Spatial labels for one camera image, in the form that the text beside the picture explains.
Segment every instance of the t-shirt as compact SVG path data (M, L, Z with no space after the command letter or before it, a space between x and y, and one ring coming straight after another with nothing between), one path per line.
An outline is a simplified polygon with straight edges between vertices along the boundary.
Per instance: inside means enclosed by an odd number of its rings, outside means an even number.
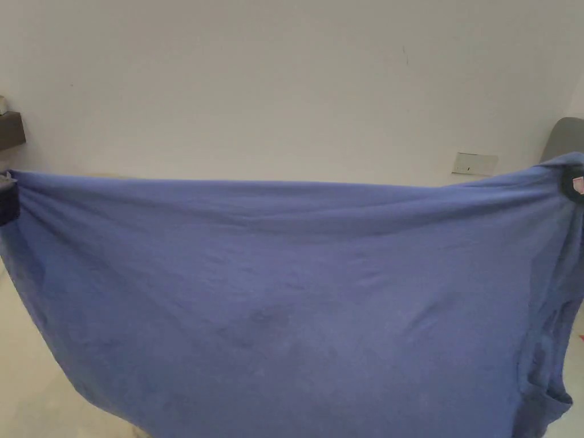
M0 248L75 388L155 438L533 438L572 402L582 163L441 188L15 172Z

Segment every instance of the floor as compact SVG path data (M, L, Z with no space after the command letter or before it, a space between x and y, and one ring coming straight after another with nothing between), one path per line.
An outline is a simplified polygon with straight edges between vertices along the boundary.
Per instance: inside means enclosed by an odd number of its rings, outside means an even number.
M0 265L0 438L132 438L126 422L89 405L71 387ZM584 429L584 312L565 363L575 406L546 438L576 438Z

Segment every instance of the electrical outlet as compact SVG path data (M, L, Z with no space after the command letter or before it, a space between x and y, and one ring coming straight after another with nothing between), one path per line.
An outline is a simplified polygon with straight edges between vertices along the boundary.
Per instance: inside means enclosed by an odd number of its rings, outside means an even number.
M463 154L459 152L456 154L452 173L491 176L495 173L498 161L499 157L496 155Z

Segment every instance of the dark stain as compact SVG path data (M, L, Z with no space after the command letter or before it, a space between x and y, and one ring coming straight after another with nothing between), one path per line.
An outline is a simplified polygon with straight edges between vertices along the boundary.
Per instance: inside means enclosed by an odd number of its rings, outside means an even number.
M404 55L405 55L405 65L409 65L409 56L408 56L408 52L406 52L406 50L405 50L405 46L402 46L402 52L404 52Z

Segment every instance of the dark shelf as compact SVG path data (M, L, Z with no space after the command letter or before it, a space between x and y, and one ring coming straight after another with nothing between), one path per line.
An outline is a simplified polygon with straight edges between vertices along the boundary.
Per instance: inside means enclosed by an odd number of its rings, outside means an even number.
M8 112L0 116L0 151L26 143L20 113Z

